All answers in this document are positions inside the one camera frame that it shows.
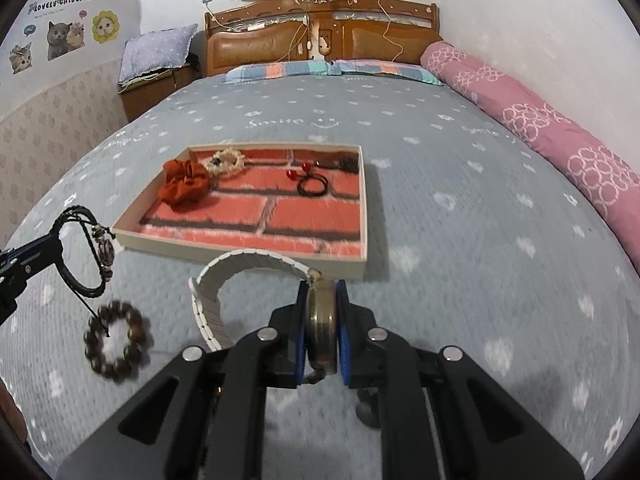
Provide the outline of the person's left hand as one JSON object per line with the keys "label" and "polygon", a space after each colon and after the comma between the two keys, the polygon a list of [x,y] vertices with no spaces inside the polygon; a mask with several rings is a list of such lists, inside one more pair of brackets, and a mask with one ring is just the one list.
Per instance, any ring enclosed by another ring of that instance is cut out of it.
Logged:
{"label": "person's left hand", "polygon": [[26,442],[28,438],[28,431],[25,424],[25,419],[22,411],[16,405],[12,394],[6,388],[6,384],[3,380],[0,380],[0,406],[1,413],[6,416],[6,420],[16,433],[17,437]]}

